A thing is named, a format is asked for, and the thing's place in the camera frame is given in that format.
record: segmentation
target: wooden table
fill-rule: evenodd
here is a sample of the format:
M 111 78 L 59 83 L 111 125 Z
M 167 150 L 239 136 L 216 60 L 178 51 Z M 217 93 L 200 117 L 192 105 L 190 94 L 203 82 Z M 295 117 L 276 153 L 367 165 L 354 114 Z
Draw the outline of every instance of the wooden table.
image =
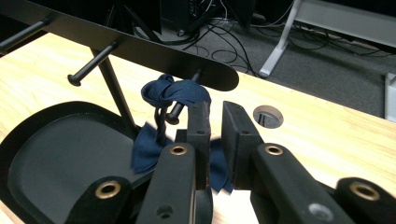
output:
M 71 86 L 75 74 L 92 58 L 87 47 L 56 35 L 45 35 L 0 59 L 0 141 L 24 119 L 51 105 L 86 101 L 118 113 L 98 69 Z M 140 90 L 161 72 L 110 57 L 131 113 L 138 125 L 153 122 L 153 110 Z M 260 105 L 277 108 L 284 122 L 277 129 L 256 124 L 262 139 L 287 147 L 318 181 L 335 187 L 339 178 L 357 176 L 375 182 L 396 196 L 396 123 L 336 105 L 265 80 L 240 73 L 233 91 L 209 90 L 213 103 L 210 122 L 213 137 L 220 135 L 222 102 L 242 105 L 251 115 Z M 167 134 L 186 128 L 187 112 Z M 213 223 L 257 223 L 247 191 L 215 195 Z M 2 205 L 2 223 L 18 219 Z

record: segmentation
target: black mounting plate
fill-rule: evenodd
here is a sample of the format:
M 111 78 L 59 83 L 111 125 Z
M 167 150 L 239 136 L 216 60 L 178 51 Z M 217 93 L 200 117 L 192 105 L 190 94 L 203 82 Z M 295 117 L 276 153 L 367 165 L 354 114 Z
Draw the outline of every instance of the black mounting plate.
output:
M 113 55 L 175 77 L 190 79 L 197 69 L 202 69 L 199 84 L 218 91 L 233 90 L 239 82 L 236 71 L 225 63 L 137 38 L 26 0 L 0 0 L 0 14 L 29 25 L 47 19 L 49 25 L 43 30 L 92 49 L 103 50 L 117 42 Z
M 64 223 L 95 180 L 117 175 L 136 187 L 151 178 L 131 168 L 133 144 L 121 117 L 98 105 L 48 107 L 0 145 L 0 198 L 25 222 Z

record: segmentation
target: metal hole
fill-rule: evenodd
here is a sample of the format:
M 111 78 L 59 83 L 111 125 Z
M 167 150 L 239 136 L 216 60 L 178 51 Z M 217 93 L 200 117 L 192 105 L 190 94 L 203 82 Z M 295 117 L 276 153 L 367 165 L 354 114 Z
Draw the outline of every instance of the metal hole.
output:
M 309 212 L 320 221 L 332 222 L 334 220 L 332 211 L 320 203 L 311 203 L 308 209 Z
M 353 182 L 349 186 L 350 190 L 354 192 L 359 197 L 369 200 L 376 201 L 379 200 L 379 193 L 375 189 L 373 189 L 370 185 L 361 183 L 361 182 Z
M 173 209 L 170 205 L 161 205 L 157 208 L 157 217 L 159 219 L 168 219 L 173 215 Z
M 187 148 L 186 147 L 172 147 L 171 148 L 171 153 L 176 155 L 176 156 L 181 156 L 186 154 Z
M 270 105 L 260 105 L 253 111 L 253 118 L 264 128 L 275 129 L 283 124 L 283 115 Z
M 265 151 L 274 156 L 280 156 L 283 154 L 283 149 L 276 146 L 265 147 Z
M 121 189 L 119 182 L 111 180 L 102 183 L 95 191 L 95 196 L 100 199 L 108 199 L 116 196 Z

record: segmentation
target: blue fabric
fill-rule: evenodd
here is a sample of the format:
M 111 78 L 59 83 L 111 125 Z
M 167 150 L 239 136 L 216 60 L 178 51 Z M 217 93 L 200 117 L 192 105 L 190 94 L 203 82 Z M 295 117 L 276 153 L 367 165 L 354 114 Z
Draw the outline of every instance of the blue fabric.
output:
M 192 80 L 175 82 L 170 75 L 162 75 L 158 80 L 149 82 L 143 87 L 141 94 L 146 102 L 156 107 L 154 118 L 157 130 L 146 123 L 134 140 L 132 167 L 137 173 L 153 169 L 162 149 L 172 143 L 165 135 L 165 115 L 168 106 L 172 105 L 174 101 L 185 106 L 202 101 L 211 103 L 209 92 L 204 87 Z M 225 188 L 231 192 L 233 187 L 228 179 L 221 144 L 218 141 L 213 143 L 210 155 L 210 186 L 216 191 Z
M 229 178 L 227 163 L 224 157 L 224 150 L 221 146 L 221 139 L 214 139 L 210 142 L 210 187 L 219 192 L 225 189 L 233 192 L 233 184 Z

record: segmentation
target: white desk leg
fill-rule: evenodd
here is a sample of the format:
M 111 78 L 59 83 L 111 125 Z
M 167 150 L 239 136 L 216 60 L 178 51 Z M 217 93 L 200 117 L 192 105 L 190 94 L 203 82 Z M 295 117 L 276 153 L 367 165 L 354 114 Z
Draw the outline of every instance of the white desk leg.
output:
M 283 29 L 282 36 L 280 37 L 279 43 L 277 43 L 275 49 L 271 53 L 270 57 L 267 59 L 265 64 L 262 66 L 262 69 L 259 72 L 260 77 L 269 77 L 271 75 L 272 70 L 274 69 L 277 61 L 279 61 L 280 57 L 283 54 L 286 46 L 288 45 L 288 35 L 290 32 L 290 28 L 294 23 L 294 19 L 296 18 L 298 8 L 303 0 L 294 0 L 293 6 L 291 8 L 290 14 L 288 16 L 288 20 L 286 21 L 285 28 Z
M 385 119 L 396 122 L 396 75 L 385 77 Z

